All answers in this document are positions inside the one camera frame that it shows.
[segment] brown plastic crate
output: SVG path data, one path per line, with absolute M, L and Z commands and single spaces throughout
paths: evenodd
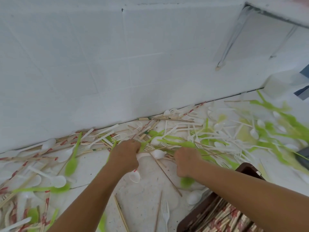
M 259 178 L 262 178 L 261 173 L 249 163 L 242 163 L 237 169 L 237 172 Z M 218 195 L 212 192 L 203 202 L 201 202 L 192 212 L 190 212 L 177 226 L 177 232 L 188 232 L 188 228 L 192 222 L 194 222 L 198 216 L 214 201 Z

